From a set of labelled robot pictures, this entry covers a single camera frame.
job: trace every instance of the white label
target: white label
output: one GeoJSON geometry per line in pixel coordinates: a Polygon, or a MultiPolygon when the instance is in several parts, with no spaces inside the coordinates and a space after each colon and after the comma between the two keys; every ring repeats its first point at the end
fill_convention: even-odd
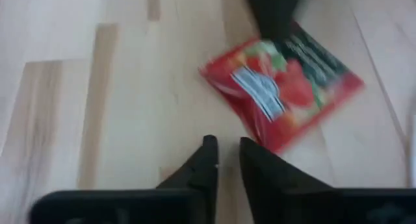
{"type": "Polygon", "coordinates": [[[232,77],[253,98],[269,121],[283,114],[285,108],[278,98],[279,88],[273,79],[246,66],[239,68],[232,77]]]}

